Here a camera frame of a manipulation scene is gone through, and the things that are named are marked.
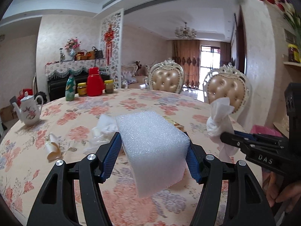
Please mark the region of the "white foam block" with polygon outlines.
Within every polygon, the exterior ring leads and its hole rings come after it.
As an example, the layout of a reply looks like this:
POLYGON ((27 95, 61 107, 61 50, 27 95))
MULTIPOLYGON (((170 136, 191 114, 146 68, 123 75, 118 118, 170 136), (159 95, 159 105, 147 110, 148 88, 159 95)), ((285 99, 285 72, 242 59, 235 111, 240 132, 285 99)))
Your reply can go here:
POLYGON ((155 111, 120 115, 116 123, 139 197, 183 179, 190 145, 184 132, 155 111))

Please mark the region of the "light upholstered sofa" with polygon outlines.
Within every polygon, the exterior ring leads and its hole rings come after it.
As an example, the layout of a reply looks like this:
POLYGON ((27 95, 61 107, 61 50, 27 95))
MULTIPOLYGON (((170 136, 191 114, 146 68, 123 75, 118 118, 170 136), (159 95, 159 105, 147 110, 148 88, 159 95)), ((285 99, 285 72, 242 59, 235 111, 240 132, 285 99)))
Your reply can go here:
POLYGON ((140 75, 136 64, 121 66, 121 88, 145 89, 145 79, 146 76, 140 75))

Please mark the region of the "red chinese knot ornament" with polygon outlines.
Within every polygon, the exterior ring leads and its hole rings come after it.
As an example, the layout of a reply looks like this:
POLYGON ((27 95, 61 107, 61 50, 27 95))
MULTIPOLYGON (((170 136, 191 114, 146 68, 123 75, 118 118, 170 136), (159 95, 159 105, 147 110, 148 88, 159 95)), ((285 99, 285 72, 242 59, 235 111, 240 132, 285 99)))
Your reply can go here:
POLYGON ((112 24, 109 24, 108 30, 104 34, 104 40, 106 44, 106 62, 107 65, 110 65, 110 59, 112 57, 112 50, 113 50, 113 40, 114 40, 114 31, 112 29, 112 24))

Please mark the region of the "crumpled white plastic bag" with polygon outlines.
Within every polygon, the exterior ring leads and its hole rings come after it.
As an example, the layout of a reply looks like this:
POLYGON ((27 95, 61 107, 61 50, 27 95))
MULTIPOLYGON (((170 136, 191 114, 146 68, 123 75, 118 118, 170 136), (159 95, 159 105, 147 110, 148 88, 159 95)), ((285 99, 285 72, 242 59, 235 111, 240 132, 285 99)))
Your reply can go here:
POLYGON ((84 148, 83 154, 96 153, 98 148, 111 141, 114 134, 118 131, 116 120, 108 115, 102 114, 97 125, 92 128, 92 138, 88 147, 84 148))

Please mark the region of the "brown patterned curtains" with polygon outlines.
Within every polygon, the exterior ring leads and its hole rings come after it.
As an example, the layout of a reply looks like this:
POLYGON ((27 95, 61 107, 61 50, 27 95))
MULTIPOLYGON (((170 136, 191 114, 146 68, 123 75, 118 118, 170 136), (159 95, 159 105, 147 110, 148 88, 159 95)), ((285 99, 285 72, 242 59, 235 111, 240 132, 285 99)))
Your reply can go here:
POLYGON ((184 86, 199 89, 209 71, 228 64, 231 45, 228 42, 205 40, 173 40, 172 59, 182 66, 184 86))

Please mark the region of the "white floral teapot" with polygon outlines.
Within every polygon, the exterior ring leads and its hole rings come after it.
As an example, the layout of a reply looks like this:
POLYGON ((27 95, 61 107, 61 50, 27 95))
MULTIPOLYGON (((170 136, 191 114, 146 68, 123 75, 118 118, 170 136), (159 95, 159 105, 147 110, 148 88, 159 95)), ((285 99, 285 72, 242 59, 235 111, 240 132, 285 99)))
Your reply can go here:
POLYGON ((43 103, 41 95, 34 97, 26 91, 20 100, 20 106, 16 102, 13 102, 12 105, 19 120, 27 126, 32 126, 40 121, 43 103))

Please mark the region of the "far beige tufted chair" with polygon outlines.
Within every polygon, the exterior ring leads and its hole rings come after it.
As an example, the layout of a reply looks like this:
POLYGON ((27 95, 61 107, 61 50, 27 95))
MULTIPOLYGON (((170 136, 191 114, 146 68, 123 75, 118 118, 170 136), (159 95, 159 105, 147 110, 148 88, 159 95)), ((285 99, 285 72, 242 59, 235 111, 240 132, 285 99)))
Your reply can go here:
POLYGON ((149 90, 165 91, 180 94, 183 88, 185 74, 180 64, 168 58, 154 64, 148 71, 145 87, 149 90))

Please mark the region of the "red sauce jar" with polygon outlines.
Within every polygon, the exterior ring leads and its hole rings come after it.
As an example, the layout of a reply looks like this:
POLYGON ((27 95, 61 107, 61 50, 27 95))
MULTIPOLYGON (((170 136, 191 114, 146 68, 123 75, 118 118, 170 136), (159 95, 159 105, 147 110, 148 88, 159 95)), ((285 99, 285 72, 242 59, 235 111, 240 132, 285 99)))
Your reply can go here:
POLYGON ((288 61, 300 63, 298 47, 294 44, 288 44, 288 61))

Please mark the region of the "yellow lid jar left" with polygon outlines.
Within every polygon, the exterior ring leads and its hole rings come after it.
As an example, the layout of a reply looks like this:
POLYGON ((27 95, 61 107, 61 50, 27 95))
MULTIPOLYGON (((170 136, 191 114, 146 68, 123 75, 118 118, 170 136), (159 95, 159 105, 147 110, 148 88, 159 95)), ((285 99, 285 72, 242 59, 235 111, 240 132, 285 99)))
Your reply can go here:
POLYGON ((79 83, 77 85, 77 91, 79 97, 84 97, 87 95, 87 84, 86 83, 79 83))

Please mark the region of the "black handbag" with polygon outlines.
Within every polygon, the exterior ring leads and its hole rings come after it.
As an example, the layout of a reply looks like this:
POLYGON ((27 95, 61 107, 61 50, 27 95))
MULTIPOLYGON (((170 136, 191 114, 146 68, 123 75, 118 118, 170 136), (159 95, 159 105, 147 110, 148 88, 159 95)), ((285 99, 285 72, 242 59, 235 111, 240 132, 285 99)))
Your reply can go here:
POLYGON ((103 59, 104 58, 102 50, 98 50, 96 47, 92 47, 92 50, 94 52, 95 59, 103 59))

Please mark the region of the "beige tufted chair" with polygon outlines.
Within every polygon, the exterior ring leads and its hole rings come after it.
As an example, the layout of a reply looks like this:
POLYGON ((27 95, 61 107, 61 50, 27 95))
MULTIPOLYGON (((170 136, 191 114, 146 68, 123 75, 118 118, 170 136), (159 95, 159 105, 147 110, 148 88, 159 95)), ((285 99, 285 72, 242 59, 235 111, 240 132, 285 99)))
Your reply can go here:
POLYGON ((204 101, 208 104, 218 98, 228 97, 234 107, 231 117, 239 120, 249 107, 252 86, 245 74, 231 63, 214 68, 207 73, 203 81, 204 101))
POLYGON ((149 90, 165 91, 180 94, 183 88, 185 74, 180 64, 168 58, 154 64, 148 71, 145 87, 149 90))

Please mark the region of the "white tissue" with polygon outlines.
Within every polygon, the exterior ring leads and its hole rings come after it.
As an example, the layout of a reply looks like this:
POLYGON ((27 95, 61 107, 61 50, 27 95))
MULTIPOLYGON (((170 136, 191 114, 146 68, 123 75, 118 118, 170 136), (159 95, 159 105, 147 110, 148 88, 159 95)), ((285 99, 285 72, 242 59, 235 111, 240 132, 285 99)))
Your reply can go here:
POLYGON ((211 115, 207 119, 207 134, 209 138, 218 145, 219 160, 231 163, 238 148, 225 144, 221 141, 222 133, 227 132, 234 134, 234 129, 229 115, 234 111, 234 107, 230 105, 228 97, 218 98, 210 104, 211 115))

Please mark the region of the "crystal chandelier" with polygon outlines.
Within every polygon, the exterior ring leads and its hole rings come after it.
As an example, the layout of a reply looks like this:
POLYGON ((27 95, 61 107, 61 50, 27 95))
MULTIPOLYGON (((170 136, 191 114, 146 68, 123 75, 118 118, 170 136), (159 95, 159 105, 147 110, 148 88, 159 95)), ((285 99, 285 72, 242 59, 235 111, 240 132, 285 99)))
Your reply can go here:
POLYGON ((194 40, 196 38, 196 30, 187 26, 187 22, 184 22, 184 26, 177 27, 174 34, 179 39, 194 40))

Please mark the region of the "wooden corner shelf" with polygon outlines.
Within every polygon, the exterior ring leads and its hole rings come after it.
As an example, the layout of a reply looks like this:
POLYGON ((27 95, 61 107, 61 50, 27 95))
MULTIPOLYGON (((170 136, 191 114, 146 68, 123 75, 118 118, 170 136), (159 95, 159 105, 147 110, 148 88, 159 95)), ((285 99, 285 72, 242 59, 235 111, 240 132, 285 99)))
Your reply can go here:
POLYGON ((296 63, 296 62, 283 62, 283 64, 289 66, 301 67, 301 63, 296 63))

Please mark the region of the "white lattice room divider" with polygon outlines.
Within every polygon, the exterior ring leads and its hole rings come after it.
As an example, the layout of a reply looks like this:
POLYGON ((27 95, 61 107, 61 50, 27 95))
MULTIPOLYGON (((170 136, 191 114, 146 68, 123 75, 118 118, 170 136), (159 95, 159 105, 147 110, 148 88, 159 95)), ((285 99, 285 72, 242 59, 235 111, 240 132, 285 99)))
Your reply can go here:
POLYGON ((124 9, 119 9, 100 21, 100 48, 104 54, 102 68, 114 81, 115 88, 121 88, 121 44, 124 9))

